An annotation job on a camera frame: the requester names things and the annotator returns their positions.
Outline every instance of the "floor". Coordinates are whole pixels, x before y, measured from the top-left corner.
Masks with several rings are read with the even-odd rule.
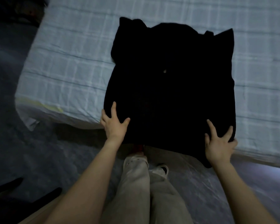
[[[0,23],[0,185],[17,177],[23,183],[12,197],[34,201],[62,187],[64,192],[83,173],[104,144],[102,130],[84,131],[40,123],[33,132],[19,119],[14,93],[36,28]],[[118,152],[109,185],[110,200],[120,180],[130,145]],[[169,180],[184,198],[194,223],[234,223],[223,189],[212,169],[195,158],[146,147],[150,168],[166,163]],[[239,175],[280,222],[280,168],[233,159]]]

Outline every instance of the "leg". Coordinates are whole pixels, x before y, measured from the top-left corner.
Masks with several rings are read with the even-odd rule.
[[[157,167],[151,170],[149,175],[150,224],[193,224],[183,199],[167,180],[164,170]]]
[[[116,196],[102,214],[102,224],[148,224],[150,207],[149,173],[143,152],[129,155]]]

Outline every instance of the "mattress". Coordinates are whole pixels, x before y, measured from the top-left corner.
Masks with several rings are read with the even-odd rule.
[[[101,127],[121,16],[199,33],[233,28],[236,153],[280,166],[280,0],[50,0],[15,94],[30,130],[43,120]]]

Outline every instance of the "left hand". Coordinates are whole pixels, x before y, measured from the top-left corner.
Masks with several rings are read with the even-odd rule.
[[[116,114],[116,102],[113,102],[111,107],[111,118],[109,118],[105,110],[102,109],[102,116],[100,123],[104,126],[108,140],[114,140],[118,143],[122,143],[125,133],[127,132],[127,126],[129,125],[130,118],[126,118],[123,123],[120,123]]]

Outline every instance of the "bed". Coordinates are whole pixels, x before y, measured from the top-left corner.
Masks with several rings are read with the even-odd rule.
[[[280,166],[280,0],[50,0],[15,94],[30,130],[43,120],[101,128],[121,16],[199,33],[233,28],[236,153]]]

